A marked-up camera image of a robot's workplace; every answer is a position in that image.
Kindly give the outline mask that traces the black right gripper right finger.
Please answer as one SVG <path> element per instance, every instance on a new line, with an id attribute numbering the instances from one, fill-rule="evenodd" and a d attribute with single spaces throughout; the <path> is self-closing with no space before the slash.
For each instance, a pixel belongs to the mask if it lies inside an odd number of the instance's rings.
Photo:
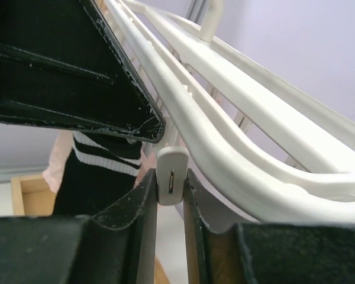
<path id="1" fill-rule="evenodd" d="M 355 283 L 355 225 L 249 222 L 193 171 L 183 211 L 190 283 Z"/>

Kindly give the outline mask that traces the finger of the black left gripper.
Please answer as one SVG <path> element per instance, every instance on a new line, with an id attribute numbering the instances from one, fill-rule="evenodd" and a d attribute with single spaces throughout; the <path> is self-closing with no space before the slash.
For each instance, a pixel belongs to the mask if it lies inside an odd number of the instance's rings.
<path id="1" fill-rule="evenodd" d="M 166 125 L 94 1 L 0 1 L 0 123 L 152 143 Z"/>

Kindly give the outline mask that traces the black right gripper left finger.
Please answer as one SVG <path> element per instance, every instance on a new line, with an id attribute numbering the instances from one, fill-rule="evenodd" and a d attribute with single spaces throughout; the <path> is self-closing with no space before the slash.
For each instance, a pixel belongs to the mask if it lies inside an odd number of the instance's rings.
<path id="1" fill-rule="evenodd" d="M 0 283 L 152 283 L 156 172 L 95 216 L 0 217 Z"/>

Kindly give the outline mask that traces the black striped sock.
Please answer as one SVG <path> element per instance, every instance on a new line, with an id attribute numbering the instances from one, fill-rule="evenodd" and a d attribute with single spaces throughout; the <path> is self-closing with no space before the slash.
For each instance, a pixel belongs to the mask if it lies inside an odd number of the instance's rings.
<path id="1" fill-rule="evenodd" d="M 73 131 L 53 215 L 96 215 L 134 187 L 142 142 Z"/>

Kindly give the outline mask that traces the white plastic clip hanger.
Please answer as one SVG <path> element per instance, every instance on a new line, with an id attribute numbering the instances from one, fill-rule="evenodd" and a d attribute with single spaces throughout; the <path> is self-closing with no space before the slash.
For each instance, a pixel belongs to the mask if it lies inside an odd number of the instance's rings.
<path id="1" fill-rule="evenodd" d="M 180 135 L 217 190 L 259 221 L 355 223 L 355 123 L 216 36 L 137 1 L 106 1 Z"/>

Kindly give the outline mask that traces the pink sock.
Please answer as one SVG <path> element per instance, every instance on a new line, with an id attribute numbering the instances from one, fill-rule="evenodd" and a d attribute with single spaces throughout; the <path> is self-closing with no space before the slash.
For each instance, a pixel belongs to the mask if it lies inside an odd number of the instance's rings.
<path id="1" fill-rule="evenodd" d="M 49 157 L 49 165 L 42 173 L 44 180 L 47 182 L 50 190 L 54 193 L 59 191 L 62 183 L 64 167 L 72 150 L 73 135 L 71 131 L 60 130 Z M 152 152 L 149 157 L 145 152 L 141 151 L 141 167 L 134 186 L 138 185 L 146 172 L 156 167 L 155 155 Z"/>

